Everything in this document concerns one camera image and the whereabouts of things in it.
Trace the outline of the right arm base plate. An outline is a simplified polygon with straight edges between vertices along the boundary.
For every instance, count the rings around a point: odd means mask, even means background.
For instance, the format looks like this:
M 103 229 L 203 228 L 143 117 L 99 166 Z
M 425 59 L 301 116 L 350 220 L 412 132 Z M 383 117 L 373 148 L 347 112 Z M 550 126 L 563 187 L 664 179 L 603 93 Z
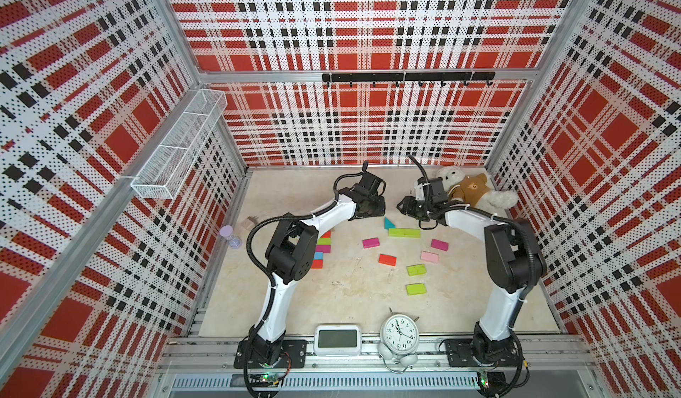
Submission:
M 445 339 L 443 341 L 444 353 L 450 368 L 511 368 L 521 363 L 521 357 L 515 346 L 508 344 L 491 355 L 477 358 L 471 339 Z

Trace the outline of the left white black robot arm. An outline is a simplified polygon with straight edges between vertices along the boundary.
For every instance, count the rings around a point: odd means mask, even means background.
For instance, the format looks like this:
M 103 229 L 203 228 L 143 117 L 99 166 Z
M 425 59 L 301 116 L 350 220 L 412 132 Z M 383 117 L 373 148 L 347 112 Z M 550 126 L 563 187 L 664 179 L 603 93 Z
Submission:
M 287 315 L 298 283 L 312 268 L 317 242 L 343 222 L 383 217 L 386 213 L 386 182 L 367 170 L 339 176 L 333 183 L 333 198 L 305 215 L 284 215 L 259 222 L 246 240 L 251 263 L 266 275 L 267 290 L 262 312 L 243 341 L 242 355 L 248 362 L 275 365 L 282 354 Z M 264 227 L 275 231 L 265 247 L 266 262 L 255 256 L 253 240 Z

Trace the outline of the teal triangle block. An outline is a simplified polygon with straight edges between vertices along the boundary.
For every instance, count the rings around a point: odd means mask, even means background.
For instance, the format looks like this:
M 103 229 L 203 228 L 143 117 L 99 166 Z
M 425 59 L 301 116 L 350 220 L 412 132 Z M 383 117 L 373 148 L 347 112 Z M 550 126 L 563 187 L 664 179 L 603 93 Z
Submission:
M 386 230 L 395 229 L 395 224 L 391 222 L 387 217 L 384 218 L 384 228 Z

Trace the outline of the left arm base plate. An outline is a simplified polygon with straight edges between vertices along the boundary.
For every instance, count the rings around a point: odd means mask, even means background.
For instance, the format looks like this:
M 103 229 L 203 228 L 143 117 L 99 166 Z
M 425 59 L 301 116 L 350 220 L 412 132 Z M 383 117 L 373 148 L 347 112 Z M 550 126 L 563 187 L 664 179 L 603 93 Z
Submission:
M 239 343 L 233 367 L 242 369 L 299 369 L 305 366 L 308 342 L 304 339 L 278 339 L 269 342 L 260 336 Z

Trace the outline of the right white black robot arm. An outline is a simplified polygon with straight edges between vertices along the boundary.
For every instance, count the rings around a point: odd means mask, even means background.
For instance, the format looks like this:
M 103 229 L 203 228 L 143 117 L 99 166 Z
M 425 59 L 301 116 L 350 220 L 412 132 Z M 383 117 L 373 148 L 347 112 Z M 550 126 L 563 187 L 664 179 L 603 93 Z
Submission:
M 413 195 L 397 204 L 413 219 L 458 229 L 484 243 L 486 268 L 493 282 L 483 316 L 475 324 L 471 351 L 480 366 L 496 364 L 515 347 L 514 327 L 527 296 L 546 273 L 537 237 L 524 219 L 508 219 L 447 198 L 440 178 L 420 178 Z

